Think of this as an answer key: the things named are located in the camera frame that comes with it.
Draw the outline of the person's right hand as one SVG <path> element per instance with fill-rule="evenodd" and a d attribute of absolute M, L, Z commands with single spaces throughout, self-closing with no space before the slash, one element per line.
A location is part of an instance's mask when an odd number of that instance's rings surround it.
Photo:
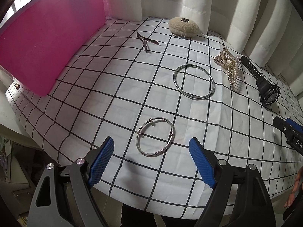
<path fill-rule="evenodd" d="M 285 204 L 284 204 L 284 207 L 287 208 L 287 207 L 290 207 L 291 204 L 294 202 L 295 200 L 295 193 L 298 191 L 299 189 L 299 183 L 300 183 L 300 180 L 302 178 L 302 172 L 303 172 L 303 167 L 301 167 L 296 175 L 296 178 L 295 178 L 295 182 L 294 182 L 294 186 L 293 186 L 293 189 L 291 191 L 291 194 L 288 196 L 288 199 L 286 200 Z"/>

